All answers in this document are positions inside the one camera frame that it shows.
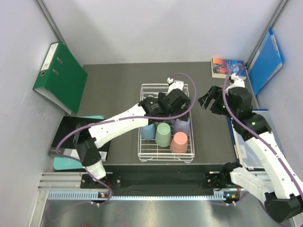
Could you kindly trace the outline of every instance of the green binder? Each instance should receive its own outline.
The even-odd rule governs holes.
[[[67,113],[78,113],[87,73],[62,42],[50,45],[33,90]]]

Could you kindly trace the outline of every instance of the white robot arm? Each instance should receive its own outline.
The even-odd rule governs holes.
[[[257,197],[265,205],[270,216],[277,222],[282,222],[303,212],[303,203],[297,186],[286,172],[284,164],[295,178],[300,189],[302,181],[296,176],[278,145],[266,120],[252,111],[251,94],[245,89],[244,81],[235,74],[230,77],[231,85],[226,89],[229,107],[237,118],[247,127],[255,131],[275,150],[275,154],[258,138],[237,124],[232,118],[233,127],[247,142],[261,161],[271,183],[266,183],[253,172],[248,171],[238,163],[227,163],[220,175],[222,185],[239,185]],[[223,103],[222,88],[212,86],[209,92],[198,101],[206,109],[212,99],[215,99],[210,110],[215,114],[230,117]]]
[[[190,99],[182,91],[184,82],[179,80],[168,80],[168,82],[167,94],[159,93],[158,98],[147,97],[129,110],[103,121],[109,123],[92,126],[88,130],[76,133],[74,136],[74,145],[77,150],[77,155],[73,157],[78,158],[83,167],[95,178],[101,179],[105,177],[106,171],[102,165],[98,148],[130,130],[154,122],[147,118],[132,118],[126,120],[125,118],[134,116],[168,117],[186,111],[186,108],[181,107],[183,104],[190,102]],[[79,124],[77,128],[82,126],[85,126],[84,122]]]

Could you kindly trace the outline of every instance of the blue cup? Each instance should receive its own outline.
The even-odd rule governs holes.
[[[184,132],[186,135],[189,136],[189,133],[190,133],[190,119],[188,119],[188,121],[181,121],[180,119],[177,119],[175,124],[174,124],[174,127],[173,127],[173,133],[174,135],[181,131],[181,132]]]
[[[145,140],[153,140],[156,136],[156,127],[154,124],[146,125],[141,128],[141,136]]]

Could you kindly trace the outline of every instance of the white wire rack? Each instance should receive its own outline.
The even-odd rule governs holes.
[[[158,93],[168,92],[167,84],[142,84],[141,93],[140,93],[140,101],[143,99],[153,96],[158,97]],[[183,87],[183,92],[189,96],[188,93],[188,84],[185,84]],[[187,152],[184,154],[175,154],[170,151],[169,146],[166,148],[162,148],[158,146],[155,140],[144,140],[141,137],[141,128],[139,128],[138,133],[138,157],[141,161],[184,161],[185,163],[190,163],[195,157],[195,149],[194,149],[194,135],[193,135],[193,126],[191,120],[191,112],[189,112],[190,118],[190,133],[188,136],[188,146]],[[171,130],[173,126],[170,122],[164,121],[170,125]]]

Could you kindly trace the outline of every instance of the metal floor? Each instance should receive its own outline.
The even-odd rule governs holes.
[[[45,213],[57,218],[79,201],[48,201]],[[41,227],[277,227],[256,198],[249,195],[237,206],[208,201],[111,201],[99,208],[81,204],[50,222],[44,213]],[[292,221],[284,223],[294,226]]]

